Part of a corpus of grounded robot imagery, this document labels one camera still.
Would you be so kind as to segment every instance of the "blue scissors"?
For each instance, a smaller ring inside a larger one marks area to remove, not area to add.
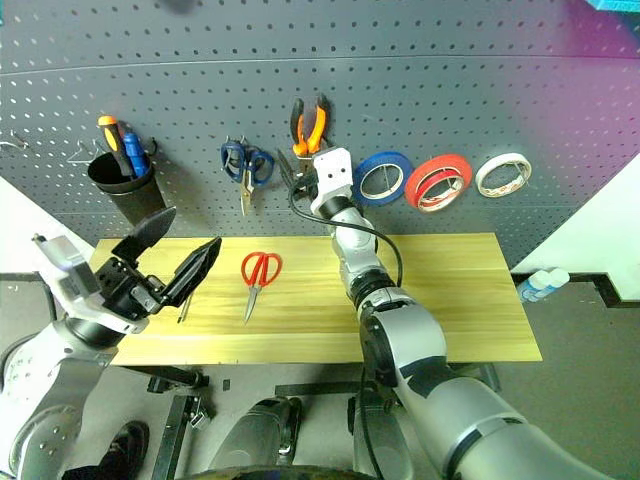
[[[251,207],[251,195],[255,187],[262,187],[273,174],[274,161],[271,155],[256,147],[227,141],[220,147],[222,170],[240,184],[242,215]]]

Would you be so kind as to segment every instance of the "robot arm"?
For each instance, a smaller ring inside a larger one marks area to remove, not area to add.
[[[325,219],[370,226],[351,202],[351,157],[343,148],[314,157]],[[340,273],[357,309],[365,367],[394,390],[420,442],[444,478],[605,479],[566,453],[482,382],[457,376],[446,361],[436,319],[395,286],[373,235],[331,227]]]
[[[65,237],[36,236],[40,275],[67,316],[9,352],[0,376],[0,477],[57,478],[82,426],[85,400],[117,353],[140,333],[148,316],[179,306],[197,287],[220,250],[216,238],[195,250],[165,286],[143,276],[137,257],[168,230],[175,208],[143,221],[93,274]]]

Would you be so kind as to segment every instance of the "white wall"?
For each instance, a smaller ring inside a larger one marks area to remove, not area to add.
[[[0,177],[0,272],[33,272],[39,252],[31,238],[34,233],[54,238],[66,235],[89,259],[94,248],[33,203]]]
[[[623,300],[640,300],[640,155],[512,271],[607,272]]]

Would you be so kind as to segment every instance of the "light wooden surface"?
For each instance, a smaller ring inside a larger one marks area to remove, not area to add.
[[[393,236],[405,263],[403,287],[442,324],[452,362],[538,361],[540,352],[493,234]],[[140,258],[140,271],[168,282],[203,238],[168,238]],[[101,240],[94,269],[116,239]],[[242,259],[279,253],[282,273],[242,318],[247,287]],[[391,250],[382,261],[395,278]],[[120,343],[118,365],[215,363],[338,363],[362,360],[358,325],[327,237],[223,238],[220,256],[193,296],[184,323],[179,309],[151,317],[140,335]]]

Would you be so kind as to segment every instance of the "orange pliers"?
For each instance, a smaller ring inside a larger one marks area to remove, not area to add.
[[[329,100],[320,94],[316,101],[316,121],[309,139],[304,139],[304,102],[296,98],[291,111],[291,136],[293,137],[293,153],[298,158],[314,154],[320,150],[324,130],[329,121]]]

